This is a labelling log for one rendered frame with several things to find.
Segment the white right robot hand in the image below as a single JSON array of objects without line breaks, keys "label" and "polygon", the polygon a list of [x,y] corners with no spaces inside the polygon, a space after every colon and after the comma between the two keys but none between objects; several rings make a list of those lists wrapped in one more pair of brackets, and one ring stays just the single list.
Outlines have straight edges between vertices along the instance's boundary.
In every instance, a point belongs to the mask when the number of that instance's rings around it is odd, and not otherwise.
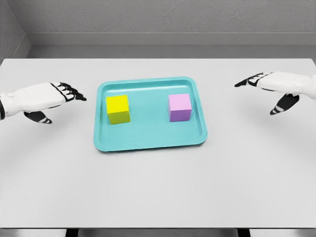
[{"label": "white right robot hand", "polygon": [[235,84],[235,87],[250,85],[267,91],[283,93],[284,95],[270,111],[270,115],[273,116],[292,108],[299,101],[299,95],[307,88],[309,81],[309,77],[299,74],[269,72],[259,73],[246,78]]}]

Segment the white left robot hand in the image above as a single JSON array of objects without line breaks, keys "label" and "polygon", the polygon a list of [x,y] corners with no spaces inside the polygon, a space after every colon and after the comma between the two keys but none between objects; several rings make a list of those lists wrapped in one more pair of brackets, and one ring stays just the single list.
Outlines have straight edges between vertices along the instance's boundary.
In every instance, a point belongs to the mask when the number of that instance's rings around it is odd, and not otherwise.
[{"label": "white left robot hand", "polygon": [[75,88],[64,82],[45,82],[28,86],[14,92],[24,116],[43,124],[52,124],[43,110],[61,106],[72,100],[86,101],[86,98]]}]

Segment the yellow cube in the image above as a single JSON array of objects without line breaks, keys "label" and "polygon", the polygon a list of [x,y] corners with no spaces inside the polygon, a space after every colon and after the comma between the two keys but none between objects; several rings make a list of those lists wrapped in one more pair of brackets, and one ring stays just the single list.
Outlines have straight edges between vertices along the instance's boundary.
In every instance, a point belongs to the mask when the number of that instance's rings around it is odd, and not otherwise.
[{"label": "yellow cube", "polygon": [[106,97],[106,109],[110,124],[130,122],[127,95]]}]

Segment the pink cube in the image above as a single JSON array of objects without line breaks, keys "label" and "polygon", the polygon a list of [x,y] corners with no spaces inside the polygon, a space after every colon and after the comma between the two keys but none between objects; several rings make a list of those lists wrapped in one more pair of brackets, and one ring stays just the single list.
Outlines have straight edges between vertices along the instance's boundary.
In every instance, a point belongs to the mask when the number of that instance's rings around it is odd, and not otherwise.
[{"label": "pink cube", "polygon": [[168,96],[168,115],[170,122],[189,121],[192,106],[188,93]]}]

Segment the teal tray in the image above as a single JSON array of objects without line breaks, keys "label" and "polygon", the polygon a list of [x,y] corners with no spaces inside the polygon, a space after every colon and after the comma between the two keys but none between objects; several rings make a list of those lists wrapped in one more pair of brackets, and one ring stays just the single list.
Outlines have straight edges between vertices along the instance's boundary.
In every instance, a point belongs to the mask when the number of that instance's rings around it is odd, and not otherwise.
[{"label": "teal tray", "polygon": [[[170,122],[168,96],[187,93],[188,121]],[[131,121],[111,125],[106,97],[126,95]],[[190,146],[203,143],[207,128],[196,82],[189,77],[108,81],[98,87],[94,146],[102,152]]]}]

